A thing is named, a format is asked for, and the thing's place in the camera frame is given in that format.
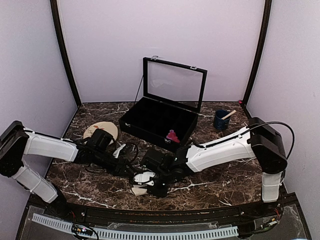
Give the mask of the maroon purple striped sock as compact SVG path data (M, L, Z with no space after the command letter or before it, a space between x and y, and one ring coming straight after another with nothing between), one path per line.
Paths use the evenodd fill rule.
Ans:
M166 139L174 141L175 143L180 143L180 140L173 129L169 131L169 133L166 136Z

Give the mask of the beige brown striped sock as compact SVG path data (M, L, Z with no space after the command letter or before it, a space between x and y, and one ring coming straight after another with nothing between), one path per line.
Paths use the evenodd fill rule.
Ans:
M141 187L132 187L131 191L136 197L148 194L148 190L146 188L141 188Z

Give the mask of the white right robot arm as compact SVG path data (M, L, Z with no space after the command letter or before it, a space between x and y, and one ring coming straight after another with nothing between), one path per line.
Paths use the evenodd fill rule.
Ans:
M256 158L262 170L262 201L255 205L255 213L266 217L275 208L291 155L285 151L282 135L273 125L292 129L284 122L264 122L253 117L248 126L232 134L207 143L193 142L177 149L174 155L150 148L141 162L146 171L135 175L133 181L146 185L147 192L154 196L166 197L168 186L186 176L220 164Z

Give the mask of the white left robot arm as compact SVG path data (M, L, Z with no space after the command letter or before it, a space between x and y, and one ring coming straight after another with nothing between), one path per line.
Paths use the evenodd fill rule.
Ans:
M24 156L34 155L59 159L74 164L95 164L115 176L133 174L131 161L115 157L106 151L115 138L103 129L96 129L82 140L58 138L39 133L13 121L0 136L0 174L12 178L29 192L51 204L51 210L60 218L67 218L70 206L58 189L24 161Z

